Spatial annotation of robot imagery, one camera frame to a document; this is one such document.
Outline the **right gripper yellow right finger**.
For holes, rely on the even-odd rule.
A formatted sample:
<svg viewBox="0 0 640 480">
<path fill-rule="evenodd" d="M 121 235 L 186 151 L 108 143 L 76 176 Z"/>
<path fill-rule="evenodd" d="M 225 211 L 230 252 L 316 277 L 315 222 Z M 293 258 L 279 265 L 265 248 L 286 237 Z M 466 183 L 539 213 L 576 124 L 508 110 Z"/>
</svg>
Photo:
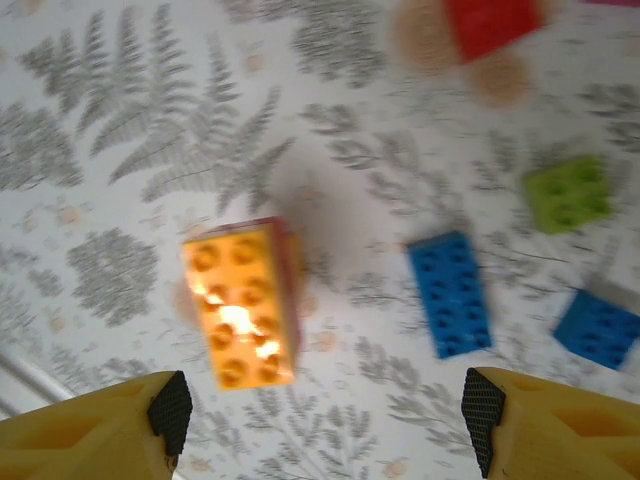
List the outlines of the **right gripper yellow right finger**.
<svg viewBox="0 0 640 480">
<path fill-rule="evenodd" d="M 484 480 L 640 480 L 640 404 L 478 367 L 461 411 Z"/>
</svg>

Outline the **small green lego brick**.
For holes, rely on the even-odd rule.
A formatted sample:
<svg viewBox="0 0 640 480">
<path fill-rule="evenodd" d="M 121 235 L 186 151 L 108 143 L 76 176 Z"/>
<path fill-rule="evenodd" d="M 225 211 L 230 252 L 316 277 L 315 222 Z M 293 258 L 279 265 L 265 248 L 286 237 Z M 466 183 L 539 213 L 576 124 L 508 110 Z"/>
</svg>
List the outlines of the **small green lego brick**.
<svg viewBox="0 0 640 480">
<path fill-rule="evenodd" d="M 610 188 L 599 156 L 578 155 L 523 175 L 536 228 L 562 234 L 612 214 Z"/>
</svg>

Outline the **long blue lego brick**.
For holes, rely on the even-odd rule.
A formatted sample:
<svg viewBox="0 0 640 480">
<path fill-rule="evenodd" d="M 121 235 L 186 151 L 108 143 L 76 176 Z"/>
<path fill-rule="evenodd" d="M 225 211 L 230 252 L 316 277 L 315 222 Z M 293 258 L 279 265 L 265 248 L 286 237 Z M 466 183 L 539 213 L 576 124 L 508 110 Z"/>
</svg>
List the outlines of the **long blue lego brick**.
<svg viewBox="0 0 640 480">
<path fill-rule="evenodd" d="M 439 358 L 492 346 L 489 309 L 469 237 L 448 232 L 407 246 Z"/>
</svg>

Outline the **long orange lego brick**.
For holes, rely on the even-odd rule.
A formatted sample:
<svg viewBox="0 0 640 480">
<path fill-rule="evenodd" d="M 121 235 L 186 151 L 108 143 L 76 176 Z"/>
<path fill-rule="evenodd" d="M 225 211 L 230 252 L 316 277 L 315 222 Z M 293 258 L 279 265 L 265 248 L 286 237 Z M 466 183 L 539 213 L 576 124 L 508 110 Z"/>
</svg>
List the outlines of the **long orange lego brick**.
<svg viewBox="0 0 640 480">
<path fill-rule="evenodd" d="M 186 283 L 212 369 L 223 390 L 263 388 L 294 379 L 288 276 L 272 225 L 182 245 Z"/>
</svg>

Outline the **small blue lego brick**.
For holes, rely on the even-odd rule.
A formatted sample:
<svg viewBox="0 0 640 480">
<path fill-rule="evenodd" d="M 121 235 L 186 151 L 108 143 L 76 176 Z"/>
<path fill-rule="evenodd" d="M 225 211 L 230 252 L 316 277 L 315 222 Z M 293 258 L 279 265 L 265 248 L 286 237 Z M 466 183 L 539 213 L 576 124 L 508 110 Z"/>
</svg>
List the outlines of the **small blue lego brick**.
<svg viewBox="0 0 640 480">
<path fill-rule="evenodd" d="M 640 316 L 578 290 L 553 337 L 569 352 L 618 370 L 640 337 Z"/>
</svg>

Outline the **floral patterned table cover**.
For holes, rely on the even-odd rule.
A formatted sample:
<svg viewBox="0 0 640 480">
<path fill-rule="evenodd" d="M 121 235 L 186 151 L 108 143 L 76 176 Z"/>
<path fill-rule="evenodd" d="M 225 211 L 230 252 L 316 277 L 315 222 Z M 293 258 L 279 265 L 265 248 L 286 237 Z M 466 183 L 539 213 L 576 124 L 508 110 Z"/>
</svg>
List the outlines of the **floral patterned table cover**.
<svg viewBox="0 0 640 480">
<path fill-rule="evenodd" d="M 640 9 L 542 0 L 477 64 L 434 0 L 0 0 L 0 351 L 85 394 L 194 401 L 175 480 L 480 480 L 471 366 L 640 403 L 552 329 L 640 307 Z M 539 231 L 524 174 L 595 155 L 612 214 Z M 295 380 L 225 392 L 182 244 L 271 215 L 307 269 Z M 492 346 L 437 356 L 407 246 L 471 241 Z"/>
</svg>

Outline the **aluminium table edge rail wide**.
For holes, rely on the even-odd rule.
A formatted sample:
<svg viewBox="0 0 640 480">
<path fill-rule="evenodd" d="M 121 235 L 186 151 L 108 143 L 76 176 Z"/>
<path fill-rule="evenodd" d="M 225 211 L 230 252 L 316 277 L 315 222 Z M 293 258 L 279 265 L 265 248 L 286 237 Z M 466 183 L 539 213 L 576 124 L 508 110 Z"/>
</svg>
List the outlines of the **aluminium table edge rail wide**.
<svg viewBox="0 0 640 480">
<path fill-rule="evenodd" d="M 0 421 L 74 396 L 41 367 L 0 351 Z"/>
</svg>

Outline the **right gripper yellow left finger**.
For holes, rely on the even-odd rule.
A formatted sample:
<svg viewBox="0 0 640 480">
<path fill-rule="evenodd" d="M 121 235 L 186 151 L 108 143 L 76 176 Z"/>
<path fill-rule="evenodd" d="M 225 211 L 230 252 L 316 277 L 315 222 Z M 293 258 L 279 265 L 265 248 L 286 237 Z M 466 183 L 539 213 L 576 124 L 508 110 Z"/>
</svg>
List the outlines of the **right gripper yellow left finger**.
<svg viewBox="0 0 640 480">
<path fill-rule="evenodd" d="M 163 371 L 2 420 L 0 480 L 174 480 L 192 411 Z"/>
</svg>

